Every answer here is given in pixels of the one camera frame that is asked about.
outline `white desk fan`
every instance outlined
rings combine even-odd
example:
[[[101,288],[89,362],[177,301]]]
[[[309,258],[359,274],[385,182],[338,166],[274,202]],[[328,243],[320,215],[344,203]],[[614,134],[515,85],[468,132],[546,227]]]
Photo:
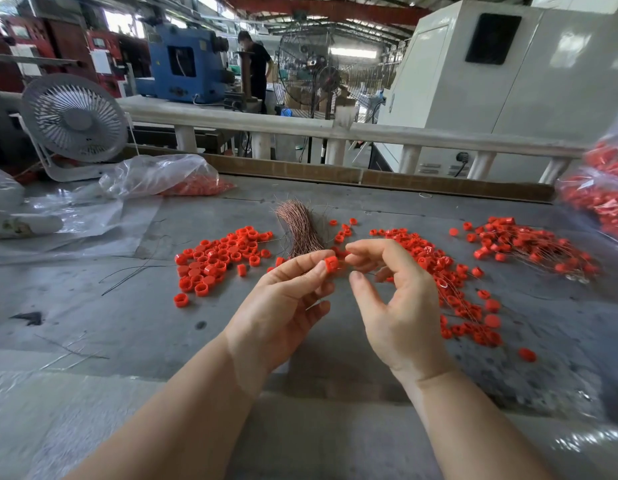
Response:
[[[124,112],[103,88],[83,77],[57,73],[35,79],[22,93],[20,121],[42,166],[57,182],[99,178],[127,142]],[[51,154],[83,163],[62,168]]]

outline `blue machine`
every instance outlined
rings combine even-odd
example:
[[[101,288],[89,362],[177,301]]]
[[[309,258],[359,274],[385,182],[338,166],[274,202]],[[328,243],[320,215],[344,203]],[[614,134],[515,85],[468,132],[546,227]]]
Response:
[[[138,93],[196,104],[222,101],[226,84],[235,78],[220,56],[229,41],[209,30],[179,29],[171,23],[154,28],[156,33],[148,37],[153,77],[136,79]]]

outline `fan stand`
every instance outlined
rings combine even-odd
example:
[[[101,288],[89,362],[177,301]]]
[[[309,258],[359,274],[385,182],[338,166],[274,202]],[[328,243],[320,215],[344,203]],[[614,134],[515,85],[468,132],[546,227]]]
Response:
[[[105,171],[109,168],[115,166],[115,164],[107,163],[107,164],[97,164],[97,165],[86,165],[74,168],[62,168],[57,166],[49,152],[45,147],[41,144],[38,144],[36,140],[33,138],[29,130],[26,128],[25,122],[22,119],[22,116],[17,115],[17,119],[20,121],[20,126],[25,131],[29,138],[31,138],[31,143],[35,149],[35,152],[40,158],[40,163],[46,174],[54,179],[56,182],[77,182],[79,180],[91,180],[93,178],[100,178],[104,175]]]

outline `person's right hand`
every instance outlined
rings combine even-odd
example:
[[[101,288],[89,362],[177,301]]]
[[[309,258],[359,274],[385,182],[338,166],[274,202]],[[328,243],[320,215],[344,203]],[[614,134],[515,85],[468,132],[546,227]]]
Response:
[[[349,276],[369,343],[393,374],[421,381],[455,370],[440,336],[440,306],[433,277],[393,239],[347,244]],[[376,282],[393,276],[396,291],[385,305],[363,273],[381,266]]]

